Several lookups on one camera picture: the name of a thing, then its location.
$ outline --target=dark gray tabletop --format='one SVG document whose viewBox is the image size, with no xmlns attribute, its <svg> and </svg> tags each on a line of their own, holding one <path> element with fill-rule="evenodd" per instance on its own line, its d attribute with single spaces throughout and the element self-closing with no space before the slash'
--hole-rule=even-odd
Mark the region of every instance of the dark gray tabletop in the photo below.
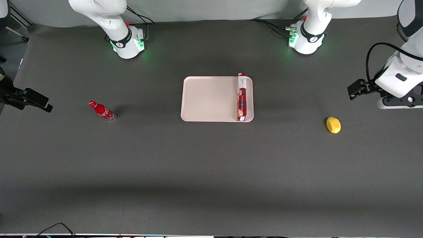
<svg viewBox="0 0 423 238">
<path fill-rule="evenodd" d="M 159 23 L 131 60 L 100 28 L 33 27 L 15 86 L 54 108 L 0 116 L 1 232 L 423 237 L 423 110 L 346 89 L 373 43 L 402 44 L 395 26 L 336 19 L 300 55 L 256 22 Z M 375 49 L 372 73 L 392 53 Z M 185 77 L 238 72 L 253 79 L 252 122 L 181 120 Z"/>
</svg>

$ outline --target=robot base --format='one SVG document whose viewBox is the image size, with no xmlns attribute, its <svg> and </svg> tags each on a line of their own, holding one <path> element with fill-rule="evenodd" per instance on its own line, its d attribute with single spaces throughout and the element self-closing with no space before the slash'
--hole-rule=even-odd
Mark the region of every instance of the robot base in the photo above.
<svg viewBox="0 0 423 238">
<path fill-rule="evenodd" d="M 124 59 L 131 59 L 137 56 L 141 51 L 145 50 L 144 32 L 135 26 L 128 27 L 132 31 L 132 38 L 124 48 L 118 48 L 113 45 L 113 50 Z"/>
<path fill-rule="evenodd" d="M 303 24 L 303 20 L 291 24 L 292 29 L 300 29 L 301 24 Z M 301 32 L 295 31 L 293 35 L 289 39 L 288 46 L 294 48 L 298 53 L 303 55 L 309 55 L 314 53 L 317 48 L 321 46 L 321 41 L 323 40 L 324 35 L 320 37 L 320 39 L 317 39 L 315 42 L 310 43 L 308 42 L 307 38 L 305 38 Z"/>
</svg>

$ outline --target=black band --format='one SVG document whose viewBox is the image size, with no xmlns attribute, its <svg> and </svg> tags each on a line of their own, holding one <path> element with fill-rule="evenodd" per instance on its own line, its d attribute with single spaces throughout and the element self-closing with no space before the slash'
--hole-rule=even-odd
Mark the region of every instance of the black band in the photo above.
<svg viewBox="0 0 423 238">
<path fill-rule="evenodd" d="M 308 32 L 304 29 L 304 22 L 301 24 L 300 31 L 301 31 L 301 34 L 302 34 L 305 38 L 307 38 L 308 42 L 310 42 L 310 43 L 317 42 L 317 41 L 320 39 L 320 37 L 322 37 L 322 35 L 323 35 L 323 33 L 321 33 L 321 34 L 319 34 L 319 35 L 313 35 L 313 34 L 308 33 Z"/>
<path fill-rule="evenodd" d="M 128 35 L 120 41 L 110 40 L 117 48 L 124 48 L 132 38 L 132 31 L 128 28 Z"/>
<path fill-rule="evenodd" d="M 422 28 L 422 26 L 423 26 L 423 1 L 421 1 L 421 0 L 415 1 L 415 18 L 408 26 L 404 27 L 401 24 L 401 22 L 399 20 L 399 8 L 398 8 L 398 12 L 397 12 L 397 18 L 398 18 L 398 22 L 401 25 L 401 29 L 404 32 L 404 35 L 406 35 L 407 37 L 414 35 L 414 33 L 416 33 L 418 30 L 420 30 L 420 28 Z"/>
</svg>

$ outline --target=white tray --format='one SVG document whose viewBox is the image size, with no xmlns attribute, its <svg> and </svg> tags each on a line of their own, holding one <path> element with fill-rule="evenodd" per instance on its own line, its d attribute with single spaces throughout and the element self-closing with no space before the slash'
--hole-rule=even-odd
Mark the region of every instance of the white tray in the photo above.
<svg viewBox="0 0 423 238">
<path fill-rule="evenodd" d="M 186 122 L 239 122 L 237 76 L 191 76 L 184 80 L 181 118 Z M 247 117 L 254 118 L 253 81 L 247 77 Z"/>
</svg>

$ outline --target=connector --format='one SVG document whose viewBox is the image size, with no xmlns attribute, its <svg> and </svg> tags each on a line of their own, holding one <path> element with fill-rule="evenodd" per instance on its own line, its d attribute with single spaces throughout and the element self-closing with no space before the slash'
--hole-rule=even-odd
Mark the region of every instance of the connector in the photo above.
<svg viewBox="0 0 423 238">
<path fill-rule="evenodd" d="M 296 32 L 297 31 L 297 28 L 296 27 L 287 26 L 287 27 L 285 27 L 285 30 Z"/>
</svg>

